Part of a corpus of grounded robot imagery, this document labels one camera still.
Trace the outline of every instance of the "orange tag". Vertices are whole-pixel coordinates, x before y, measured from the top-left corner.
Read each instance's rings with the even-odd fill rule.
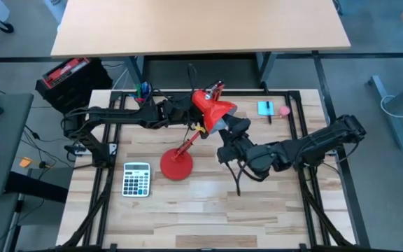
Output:
[[[23,167],[23,168],[26,168],[31,163],[32,163],[32,160],[30,158],[24,157],[24,158],[21,159],[20,166]]]

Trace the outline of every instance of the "blue sticky note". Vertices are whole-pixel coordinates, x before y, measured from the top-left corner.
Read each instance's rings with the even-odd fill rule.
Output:
[[[270,108],[267,108],[266,101],[257,102],[257,114],[259,116],[274,116],[273,102],[270,103]]]

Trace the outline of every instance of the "calculator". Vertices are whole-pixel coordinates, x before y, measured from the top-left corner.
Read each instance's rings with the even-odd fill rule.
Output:
[[[144,162],[124,163],[122,196],[147,197],[150,192],[150,165]]]

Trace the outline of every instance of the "red desk lamp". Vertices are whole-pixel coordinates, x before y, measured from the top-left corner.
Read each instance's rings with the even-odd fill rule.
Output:
[[[222,117],[226,114],[233,115],[237,106],[228,101],[219,101],[224,84],[219,82],[214,85],[210,92],[197,90],[192,95],[192,102],[203,113],[205,130],[209,133],[215,133],[224,129],[227,125]],[[187,152],[192,142],[200,136],[197,132],[190,140],[187,140],[182,146],[173,148],[164,153],[161,157],[161,172],[165,177],[171,180],[186,179],[192,171],[192,157]]]

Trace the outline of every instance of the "lamp shade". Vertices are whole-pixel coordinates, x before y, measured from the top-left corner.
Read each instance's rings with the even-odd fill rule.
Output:
[[[203,90],[197,90],[192,96],[192,102],[203,113],[204,126],[209,134],[226,128],[222,117],[226,114],[234,115],[237,106],[229,101],[216,101]]]

